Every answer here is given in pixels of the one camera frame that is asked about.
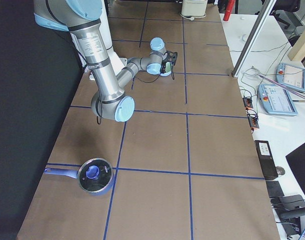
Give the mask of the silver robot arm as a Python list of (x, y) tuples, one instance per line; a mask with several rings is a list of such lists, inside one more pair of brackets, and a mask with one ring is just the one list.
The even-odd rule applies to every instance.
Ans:
[(135, 110), (135, 101), (125, 94), (124, 87), (139, 71), (158, 76), (166, 65), (169, 51), (164, 41), (155, 37), (150, 41), (148, 57), (132, 57), (119, 73), (115, 73), (102, 38), (100, 26), (105, 12), (101, 0), (35, 0), (34, 17), (38, 25), (73, 34), (82, 56), (91, 71), (98, 91), (91, 100), (91, 109), (100, 118), (116, 122), (128, 121)]

